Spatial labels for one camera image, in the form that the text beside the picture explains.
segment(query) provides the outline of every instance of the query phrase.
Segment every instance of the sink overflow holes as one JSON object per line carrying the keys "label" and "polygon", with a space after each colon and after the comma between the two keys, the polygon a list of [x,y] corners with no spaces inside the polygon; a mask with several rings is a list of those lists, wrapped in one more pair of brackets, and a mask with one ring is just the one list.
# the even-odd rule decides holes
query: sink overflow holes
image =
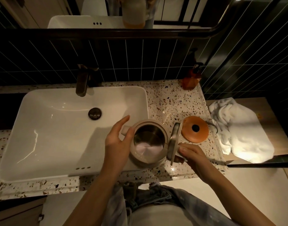
{"label": "sink overflow holes", "polygon": [[[87,167],[87,169],[89,169],[89,168],[91,168],[91,167]],[[80,168],[77,167],[75,170],[79,170],[79,169],[80,169]],[[83,169],[85,169],[85,167],[82,167],[81,169],[83,170]]]}
{"label": "sink overflow holes", "polygon": [[102,114],[101,109],[92,108],[92,109],[89,110],[88,116],[92,120],[98,120],[101,117],[101,114]]}

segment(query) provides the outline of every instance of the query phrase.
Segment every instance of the floor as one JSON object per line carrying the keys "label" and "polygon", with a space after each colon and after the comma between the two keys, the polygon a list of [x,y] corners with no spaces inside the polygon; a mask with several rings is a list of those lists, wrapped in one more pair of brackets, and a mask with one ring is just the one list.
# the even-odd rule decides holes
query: floor
{"label": "floor", "polygon": [[[276,225],[288,226],[288,179],[282,168],[230,168],[227,178]],[[199,178],[162,184],[184,189],[228,215],[213,190]],[[40,226],[61,226],[84,193],[48,196]]]}

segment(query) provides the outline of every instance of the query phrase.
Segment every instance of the rectangular sink basin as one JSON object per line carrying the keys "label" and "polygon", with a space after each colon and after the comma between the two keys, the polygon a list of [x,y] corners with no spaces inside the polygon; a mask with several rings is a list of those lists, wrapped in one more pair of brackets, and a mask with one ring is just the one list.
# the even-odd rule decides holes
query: rectangular sink basin
{"label": "rectangular sink basin", "polygon": [[[92,108],[101,110],[101,118],[89,118]],[[74,88],[29,92],[0,163],[0,180],[12,183],[99,173],[105,137],[126,115],[131,116],[127,125],[149,118],[142,87],[88,88],[84,97],[76,95]],[[131,161],[124,168],[137,169]]]}

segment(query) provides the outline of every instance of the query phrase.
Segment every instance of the white towel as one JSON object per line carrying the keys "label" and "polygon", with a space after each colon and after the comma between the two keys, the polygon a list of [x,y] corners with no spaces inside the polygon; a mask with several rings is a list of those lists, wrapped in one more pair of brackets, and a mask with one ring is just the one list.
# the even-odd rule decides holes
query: white towel
{"label": "white towel", "polygon": [[223,153],[232,153],[251,163],[273,157],[274,147],[256,114],[233,98],[221,99],[209,106]]}

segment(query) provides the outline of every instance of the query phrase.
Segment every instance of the finger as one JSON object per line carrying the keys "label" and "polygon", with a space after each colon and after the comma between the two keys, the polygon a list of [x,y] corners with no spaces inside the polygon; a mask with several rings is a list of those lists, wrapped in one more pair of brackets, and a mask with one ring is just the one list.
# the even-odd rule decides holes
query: finger
{"label": "finger", "polygon": [[194,152],[194,151],[191,151],[187,148],[184,148],[184,147],[180,147],[178,149],[179,153],[184,156],[186,159],[191,159],[193,160],[194,162],[196,162],[198,160],[198,155]]}
{"label": "finger", "polygon": [[123,117],[121,120],[115,123],[111,131],[109,132],[109,135],[118,137],[122,126],[129,120],[129,118],[130,116],[127,115],[126,117]]}
{"label": "finger", "polygon": [[191,151],[194,151],[196,154],[200,155],[200,156],[205,156],[205,153],[202,151],[202,149],[200,148],[200,146],[196,145],[196,144],[188,144],[188,143],[179,143],[180,146],[185,147]]}
{"label": "finger", "polygon": [[126,136],[124,137],[124,142],[128,143],[129,145],[131,144],[131,141],[133,140],[135,134],[135,128],[130,127],[126,133]]}

